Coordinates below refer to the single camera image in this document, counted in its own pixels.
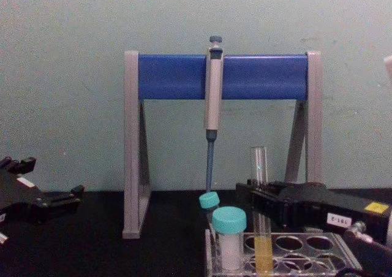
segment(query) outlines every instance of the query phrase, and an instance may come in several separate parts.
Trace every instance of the yellow liquid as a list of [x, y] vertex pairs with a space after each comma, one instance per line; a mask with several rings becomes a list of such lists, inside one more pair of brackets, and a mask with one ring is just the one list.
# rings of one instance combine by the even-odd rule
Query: yellow liquid
[[271, 237], [255, 237], [256, 272], [260, 276], [268, 276], [273, 270]]

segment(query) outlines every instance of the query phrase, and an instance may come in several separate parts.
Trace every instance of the test tube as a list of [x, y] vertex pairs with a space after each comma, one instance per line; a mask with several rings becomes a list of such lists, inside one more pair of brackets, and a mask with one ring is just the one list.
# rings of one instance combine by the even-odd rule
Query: test tube
[[218, 260], [223, 270], [243, 268], [244, 230], [246, 214], [236, 207], [217, 208], [213, 212], [213, 226], [216, 231]]
[[218, 193], [216, 193], [215, 191], [204, 193], [198, 198], [198, 201], [200, 202], [200, 206], [202, 207], [206, 215], [209, 229], [215, 240], [215, 230], [213, 227], [213, 211], [219, 208]]
[[[251, 148], [252, 185], [260, 188], [268, 183], [266, 147]], [[271, 220], [256, 211], [253, 212], [256, 272], [268, 276], [273, 269]]]
[[271, 220], [256, 211], [253, 212], [256, 272], [269, 276], [273, 269]]
[[255, 187], [261, 187], [261, 185], [268, 182], [266, 152], [267, 148], [265, 146], [251, 147], [251, 179], [252, 185]]

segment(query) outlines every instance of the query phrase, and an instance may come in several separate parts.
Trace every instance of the gray stand frame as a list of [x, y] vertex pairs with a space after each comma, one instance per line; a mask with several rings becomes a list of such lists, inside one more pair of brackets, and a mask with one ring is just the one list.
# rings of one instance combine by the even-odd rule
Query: gray stand frame
[[[307, 52], [307, 101], [297, 101], [288, 149], [285, 181], [296, 182], [302, 145], [306, 181], [322, 180], [322, 60]], [[138, 52], [124, 54], [124, 239], [140, 238], [151, 188], [143, 102], [138, 98]]]

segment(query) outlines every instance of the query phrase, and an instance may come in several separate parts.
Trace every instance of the teal screw cap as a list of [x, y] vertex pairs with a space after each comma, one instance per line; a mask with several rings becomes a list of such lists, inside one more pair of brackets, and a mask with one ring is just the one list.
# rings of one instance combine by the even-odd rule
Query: teal screw cap
[[212, 208], [219, 204], [219, 196], [215, 191], [202, 194], [198, 201], [202, 208]]
[[246, 228], [246, 214], [236, 207], [217, 208], [213, 212], [213, 227], [216, 232], [236, 234]]

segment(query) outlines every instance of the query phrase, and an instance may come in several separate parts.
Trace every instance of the light green wall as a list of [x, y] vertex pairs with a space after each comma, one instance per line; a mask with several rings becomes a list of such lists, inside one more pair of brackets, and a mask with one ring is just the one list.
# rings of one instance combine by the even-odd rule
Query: light green wall
[[[121, 190], [124, 51], [204, 53], [219, 34], [229, 54], [321, 50], [325, 182], [392, 187], [391, 13], [391, 0], [0, 0], [0, 155], [37, 157], [27, 177], [44, 190]], [[293, 106], [224, 102], [215, 187], [249, 177], [252, 145], [282, 179]], [[203, 102], [146, 114], [153, 188], [202, 189]]]

